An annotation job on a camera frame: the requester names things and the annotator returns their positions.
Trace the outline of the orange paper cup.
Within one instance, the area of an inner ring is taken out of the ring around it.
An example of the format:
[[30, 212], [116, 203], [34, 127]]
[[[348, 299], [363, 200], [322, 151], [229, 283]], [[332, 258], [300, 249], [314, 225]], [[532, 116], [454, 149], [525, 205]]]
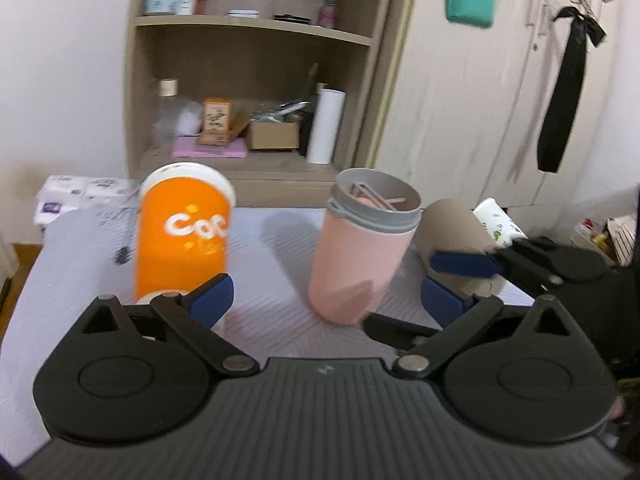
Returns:
[[[143, 181], [140, 200], [137, 304], [148, 304], [163, 292], [185, 295], [227, 273], [235, 192], [223, 174], [196, 162], [174, 162]], [[213, 328], [219, 336], [226, 314]]]

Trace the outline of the pink tumbler grey rim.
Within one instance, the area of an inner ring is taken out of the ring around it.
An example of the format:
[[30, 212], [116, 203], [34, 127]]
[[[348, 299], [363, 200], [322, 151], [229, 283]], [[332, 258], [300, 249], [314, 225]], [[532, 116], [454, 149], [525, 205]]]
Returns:
[[340, 172], [312, 260], [312, 310], [337, 325], [378, 310], [419, 226], [421, 204], [417, 190], [385, 172]]

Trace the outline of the white patterned cup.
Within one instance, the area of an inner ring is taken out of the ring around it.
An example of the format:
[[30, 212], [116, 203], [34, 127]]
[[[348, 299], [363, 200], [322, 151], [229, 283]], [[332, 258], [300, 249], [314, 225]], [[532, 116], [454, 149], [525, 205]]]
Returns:
[[500, 248], [507, 248], [514, 240], [526, 238], [526, 234], [493, 198], [483, 200], [473, 209], [473, 214]]

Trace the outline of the brown taupe cup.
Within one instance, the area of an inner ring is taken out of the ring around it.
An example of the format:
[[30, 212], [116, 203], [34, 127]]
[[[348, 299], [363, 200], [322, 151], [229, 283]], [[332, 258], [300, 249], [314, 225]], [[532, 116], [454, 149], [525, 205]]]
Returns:
[[500, 275], [492, 278], [467, 278], [434, 271], [428, 259], [435, 252], [472, 252], [480, 254], [497, 247], [472, 210], [462, 203], [444, 198], [422, 211], [421, 222], [413, 237], [426, 274], [461, 296], [498, 296], [506, 281]]

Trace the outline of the pink flat pad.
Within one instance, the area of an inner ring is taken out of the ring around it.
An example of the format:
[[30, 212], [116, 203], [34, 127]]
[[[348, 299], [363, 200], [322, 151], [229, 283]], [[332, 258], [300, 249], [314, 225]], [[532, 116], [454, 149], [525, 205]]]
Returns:
[[171, 156], [175, 158], [247, 158], [248, 149], [243, 138], [236, 138], [226, 145], [205, 145], [196, 136], [179, 136], [172, 144]]

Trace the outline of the black ribbon bow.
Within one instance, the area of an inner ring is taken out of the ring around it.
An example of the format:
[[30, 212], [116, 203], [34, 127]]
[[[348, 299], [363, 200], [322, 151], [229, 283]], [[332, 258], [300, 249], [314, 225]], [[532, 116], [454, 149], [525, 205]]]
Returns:
[[574, 6], [564, 6], [553, 21], [564, 18], [570, 19], [570, 33], [537, 143], [537, 167], [546, 174], [559, 172], [570, 140], [585, 80], [588, 42], [597, 48], [606, 37], [595, 18]]

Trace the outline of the white tissue package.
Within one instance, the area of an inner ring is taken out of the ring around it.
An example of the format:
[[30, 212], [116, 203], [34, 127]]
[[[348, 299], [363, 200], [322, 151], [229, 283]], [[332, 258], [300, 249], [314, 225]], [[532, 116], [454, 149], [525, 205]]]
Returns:
[[36, 196], [34, 225], [43, 229], [66, 212], [134, 202], [140, 183], [130, 179], [50, 176]]

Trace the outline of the brown printed carton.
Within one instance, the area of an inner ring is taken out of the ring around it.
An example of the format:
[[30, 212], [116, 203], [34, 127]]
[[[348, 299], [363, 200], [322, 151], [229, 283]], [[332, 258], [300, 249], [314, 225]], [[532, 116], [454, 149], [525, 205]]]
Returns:
[[202, 131], [198, 143], [226, 145], [230, 142], [231, 101], [223, 98], [207, 98], [203, 103]]

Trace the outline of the clear bottle beige cap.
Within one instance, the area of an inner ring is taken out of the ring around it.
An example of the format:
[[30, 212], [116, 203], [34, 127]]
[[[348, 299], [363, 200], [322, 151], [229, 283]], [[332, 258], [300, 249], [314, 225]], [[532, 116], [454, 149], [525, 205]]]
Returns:
[[177, 98], [178, 80], [176, 78], [161, 79], [157, 84], [157, 114], [152, 130], [154, 148], [161, 148], [174, 137]]

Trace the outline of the small cardboard box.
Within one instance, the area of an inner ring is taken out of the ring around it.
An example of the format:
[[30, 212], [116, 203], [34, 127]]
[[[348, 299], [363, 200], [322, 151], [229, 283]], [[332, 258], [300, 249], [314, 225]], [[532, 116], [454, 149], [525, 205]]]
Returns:
[[295, 122], [254, 122], [244, 110], [230, 124], [231, 133], [245, 140], [250, 151], [293, 151], [299, 148], [299, 126]]

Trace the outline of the white paper towel roll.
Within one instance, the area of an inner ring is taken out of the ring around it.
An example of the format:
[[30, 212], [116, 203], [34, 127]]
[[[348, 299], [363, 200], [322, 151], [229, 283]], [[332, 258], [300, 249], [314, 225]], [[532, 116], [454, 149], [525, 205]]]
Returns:
[[346, 93], [341, 90], [320, 91], [306, 155], [310, 164], [326, 165], [331, 162], [345, 100]]

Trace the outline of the wooden shelf unit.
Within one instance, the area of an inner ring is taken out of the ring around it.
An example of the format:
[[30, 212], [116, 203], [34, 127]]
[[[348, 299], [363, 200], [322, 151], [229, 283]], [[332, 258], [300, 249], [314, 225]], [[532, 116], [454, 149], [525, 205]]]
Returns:
[[219, 159], [245, 207], [320, 207], [343, 169], [372, 164], [413, 0], [337, 0], [334, 29], [318, 25], [323, 0], [206, 0], [195, 15], [144, 14], [131, 0], [125, 142], [136, 178], [172, 161], [154, 148], [157, 84], [185, 98], [219, 96], [239, 110], [291, 101], [318, 84], [346, 93], [332, 160], [295, 152]]

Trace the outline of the pink small bottle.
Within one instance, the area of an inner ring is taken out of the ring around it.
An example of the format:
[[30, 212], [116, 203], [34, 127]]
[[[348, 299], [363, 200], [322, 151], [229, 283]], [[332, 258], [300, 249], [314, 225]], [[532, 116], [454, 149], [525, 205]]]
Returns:
[[336, 21], [337, 0], [323, 0], [318, 15], [318, 25], [323, 28], [334, 29]]

